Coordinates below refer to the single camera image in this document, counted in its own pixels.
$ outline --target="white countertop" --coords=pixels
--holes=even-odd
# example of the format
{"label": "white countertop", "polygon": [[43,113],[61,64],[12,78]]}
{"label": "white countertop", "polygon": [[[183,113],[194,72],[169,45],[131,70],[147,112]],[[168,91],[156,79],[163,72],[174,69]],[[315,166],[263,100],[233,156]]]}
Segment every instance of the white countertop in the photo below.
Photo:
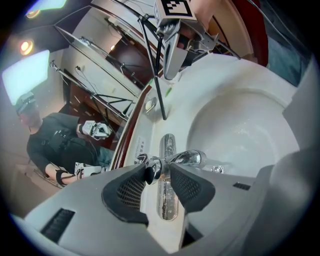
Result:
{"label": "white countertop", "polygon": [[[192,123],[198,112],[216,96],[228,90],[246,89],[267,95],[284,108],[290,103],[296,88],[267,68],[232,56],[209,54],[182,71],[182,76],[167,97],[163,98],[167,120],[161,118],[160,106],[146,116],[141,110],[137,120],[125,165],[132,165],[138,137],[144,137],[147,148],[144,153],[159,156],[160,140],[165,134],[173,134],[176,152],[187,149],[187,140]],[[149,93],[149,99],[156,95]],[[184,221],[184,209],[179,204],[178,216],[173,221],[161,220],[156,211],[157,188],[146,186],[141,210],[149,219],[148,231],[168,252],[179,248]]]}

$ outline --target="man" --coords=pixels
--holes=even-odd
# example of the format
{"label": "man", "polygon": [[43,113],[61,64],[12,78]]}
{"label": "man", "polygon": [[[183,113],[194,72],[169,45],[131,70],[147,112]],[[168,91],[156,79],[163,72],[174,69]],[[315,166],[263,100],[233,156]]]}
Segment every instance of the man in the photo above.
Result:
{"label": "man", "polygon": [[113,151],[94,146],[90,141],[78,137],[79,134],[89,135],[83,125],[78,123],[78,117],[52,113],[41,119],[32,92],[22,95],[15,109],[21,122],[30,130],[27,143],[30,159],[47,177],[60,185],[84,177],[82,173],[74,175],[76,162],[91,166],[110,165]]}
{"label": "man", "polygon": [[[190,8],[197,20],[207,30],[209,22],[220,2],[221,0],[192,0],[190,2]],[[264,24],[268,36],[267,67],[294,86],[298,86],[306,71],[312,53],[308,49],[305,38],[300,33],[296,24],[279,8],[276,1],[259,0],[259,2],[260,8],[265,15]],[[180,32],[190,39],[195,35],[187,27],[182,27]]]}

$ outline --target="faucet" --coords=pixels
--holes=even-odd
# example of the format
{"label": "faucet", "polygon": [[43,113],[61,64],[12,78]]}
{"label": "faucet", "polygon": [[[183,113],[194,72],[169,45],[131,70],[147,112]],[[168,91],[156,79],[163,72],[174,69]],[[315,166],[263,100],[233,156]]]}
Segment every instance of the faucet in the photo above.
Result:
{"label": "faucet", "polygon": [[200,150],[187,150],[169,157],[149,156],[140,154],[134,160],[134,164],[145,164],[145,181],[152,185],[157,181],[171,181],[170,164],[188,165],[204,171],[224,174],[225,169],[221,162],[208,159]]}

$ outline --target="sink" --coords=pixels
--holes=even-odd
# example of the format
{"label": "sink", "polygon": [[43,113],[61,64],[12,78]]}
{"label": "sink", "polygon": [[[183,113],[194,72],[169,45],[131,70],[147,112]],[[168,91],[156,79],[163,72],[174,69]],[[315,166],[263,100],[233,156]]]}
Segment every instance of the sink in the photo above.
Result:
{"label": "sink", "polygon": [[233,90],[219,95],[193,120],[187,149],[225,163],[225,174],[256,177],[262,167],[299,149],[283,110],[260,92]]}

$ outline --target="faucet handle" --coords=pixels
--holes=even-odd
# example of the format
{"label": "faucet handle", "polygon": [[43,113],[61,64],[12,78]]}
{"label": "faucet handle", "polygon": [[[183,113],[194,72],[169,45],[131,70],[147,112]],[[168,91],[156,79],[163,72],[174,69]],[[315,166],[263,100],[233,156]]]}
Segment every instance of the faucet handle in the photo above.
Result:
{"label": "faucet handle", "polygon": [[147,154],[140,154],[134,159],[134,164],[135,165],[145,164],[148,159],[149,157]]}
{"label": "faucet handle", "polygon": [[135,158],[134,164],[145,164],[144,180],[149,185],[156,183],[160,176],[163,176],[163,164],[160,158],[156,156],[140,154]]}

